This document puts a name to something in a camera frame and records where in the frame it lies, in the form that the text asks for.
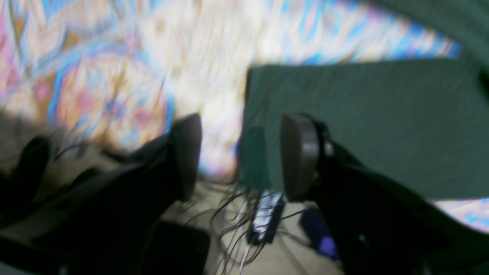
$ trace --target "green sheet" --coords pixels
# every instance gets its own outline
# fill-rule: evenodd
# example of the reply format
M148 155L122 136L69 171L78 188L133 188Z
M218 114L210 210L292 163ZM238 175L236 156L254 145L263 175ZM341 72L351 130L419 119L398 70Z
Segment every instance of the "green sheet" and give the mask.
M281 117L307 112L365 165L426 198L489 196L489 98L472 63L265 66L249 71L246 92L241 184L283 190Z

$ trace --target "white cable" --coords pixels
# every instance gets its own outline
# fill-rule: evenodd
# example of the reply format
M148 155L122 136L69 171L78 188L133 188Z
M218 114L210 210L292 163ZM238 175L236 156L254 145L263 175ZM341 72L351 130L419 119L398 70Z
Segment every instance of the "white cable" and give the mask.
M243 266L245 265L246 258L248 258L250 247L251 245L247 245L246 250L244 251L243 259L241 260L241 265L240 265L240 275L243 275Z

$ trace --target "cable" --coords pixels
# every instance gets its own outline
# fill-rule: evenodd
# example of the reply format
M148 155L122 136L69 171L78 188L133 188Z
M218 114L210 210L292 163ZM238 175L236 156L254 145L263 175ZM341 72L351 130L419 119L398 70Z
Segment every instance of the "cable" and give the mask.
M257 257L258 255L260 255L260 253L262 252L263 248L265 247L265 244L262 244L260 245L256 250L255 250L255 253L253 253L253 256L251 256L251 258L249 260L246 260L244 262L244 265L249 265L250 263L252 263Z
M289 258L290 263L294 266L294 268L302 275L309 275L307 271L304 269L304 267L301 265L301 263L299 263L299 261L297 261L297 259L294 257L290 249L285 244L283 238L280 235L278 235L277 239L279 245L282 247L282 250L286 254L287 258Z
M216 270L216 272L214 272L214 274L216 274L217 271L219 270L219 266L224 261L224 258L227 256L227 252L229 251L229 248L231 247L231 244L233 243L233 240L234 240L234 238L236 237L237 234L238 234L238 231L234 231L234 234L231 237L231 240L229 241L229 244L227 245L226 251L224 251L224 255L222 256L221 260L217 264L217 270Z
M247 206L247 205L248 205L248 200L246 200L246 201L243 203L243 205L241 206L240 211L239 211L239 212L238 212L238 214L236 215L236 218L239 218L239 220L241 220L241 217L240 217L240 216L242 216L242 215L243 215L243 212L244 212L244 210L246 209L246 206ZM240 249L239 249L239 247L238 247L238 249L236 250L236 257L238 256L238 251L239 251L239 250L240 250Z
M177 210L175 211L175 217L173 220L176 222L178 219L178 216L181 213L187 212L190 208L194 207L197 204L196 201L189 200L188 202L181 202L180 205L178 206Z
M291 240L293 240L294 242L296 242L298 245L301 245L301 246L303 246L305 248L316 250L309 241L306 241L306 240L304 240L304 239L302 239L302 238L300 238L300 237L298 237L298 236L296 236L294 234L291 234L289 232L289 230L285 227L285 225L281 224L280 225L280 228L283 231L278 231L277 233L280 233L280 234L283 234L283 235L289 237Z
M242 228L238 228L238 230L236 230L235 232L238 232L238 234L241 234ZM240 248L241 248L241 241L238 242L238 247L236 248L236 254L234 255L234 258L233 258L233 255L231 253L229 254L229 257L233 258L233 259L237 258L239 251L240 251ZM229 269L229 273L231 273L231 271L233 271L234 266L235 266L234 264L231 264L231 268Z
M189 219L187 222L185 222L183 225L185 225L185 226L186 226L186 225L188 225L188 224L189 224L191 221L193 221L193 220L197 219L198 217L200 217L200 216L204 215L205 213L208 213L208 212L211 212L211 211L214 211L214 210L215 210L215 209L208 209L208 210L202 211L202 212L198 213L197 215L193 216L192 218L190 218L190 219Z
M221 240L222 240L222 238L223 238L223 237L224 237L226 234L230 233L231 231L233 231L233 230L237 230L237 229L241 228L241 227L242 227L243 225L245 225L245 224L246 224L246 223L247 223L247 222L248 222L250 219L251 219L251 217L249 217L249 216L248 216L247 218L243 217L243 218L242 218L242 219L240 219L240 221L238 221L238 222L237 222L237 223L236 223L234 226L231 226L231 227L225 228L225 229L224 229L224 230L223 230L223 231L220 233L220 235L219 235L219 237L218 237L218 241L219 241L219 243L220 243L220 245L221 245L221 249L222 249L222 250L224 250L224 249L223 249L223 247L222 247L222 241L221 241Z
M211 229L214 229L213 226L214 226L214 219L217 217L217 215L222 211L224 210L224 208L226 208L226 206L228 206L231 202L233 202L233 200L235 200L236 198L240 197L241 195L243 195L245 193L245 191L237 194L237 195L234 195L232 196L226 203L224 203L220 208L218 208L216 210L216 212L212 215L211 217L211 220L210 220L210 225L211 225Z
M233 254L233 251L234 249L236 248L237 244L239 243L239 241L244 237L244 235L246 235L246 233L248 233L249 230L246 230L243 234L241 234L239 237L238 237L238 240L236 240L236 242L234 243L234 246L233 248L231 249L231 252L229 253L229 257L227 257L227 260L226 260L226 263L224 264L224 268L222 269L222 272L221 272L221 275L224 275L224 271L226 270L226 267L227 265L229 264L229 260L231 259L231 255Z
M245 260L248 257L250 247L251 245L247 245L246 250L244 251L243 259L241 260L241 265L240 265L240 275L243 275L243 266L245 265Z
M293 235L293 234L290 234L289 232L284 232L284 231L279 231L278 233L289 237L291 240L296 242L298 245L301 245L305 248L314 249L314 247L312 247L312 245L310 243L308 243L307 241L297 237L296 235Z
M304 210L297 211L297 212L295 212L294 214L290 214L289 216L285 216L285 217L282 217L282 218L280 218L280 219L281 219L281 220L285 220L285 219L291 218L291 217L293 217L293 216L295 216L295 215L299 215L299 214L300 214L300 213L302 213L302 212L304 212Z
M234 191L233 192L229 192L229 193L224 193L222 195L222 198L221 200L219 201L218 203L218 207L221 207L221 204L223 202L225 202L226 200L230 200L233 196L236 195L236 192L238 191L238 186L234 186Z
M84 145L85 145L84 143L77 143L77 144L73 144L73 145L66 147L63 151L61 151L59 154L57 154L54 157L53 161L57 161L64 153L70 151L71 149L79 148L79 147L82 147Z

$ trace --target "blue object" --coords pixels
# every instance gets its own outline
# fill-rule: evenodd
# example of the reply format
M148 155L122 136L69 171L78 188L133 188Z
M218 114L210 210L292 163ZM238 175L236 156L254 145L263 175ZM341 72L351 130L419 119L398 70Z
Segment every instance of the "blue object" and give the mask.
M317 210L304 210L299 224L318 254L328 256L333 260L339 260L338 249L333 237Z

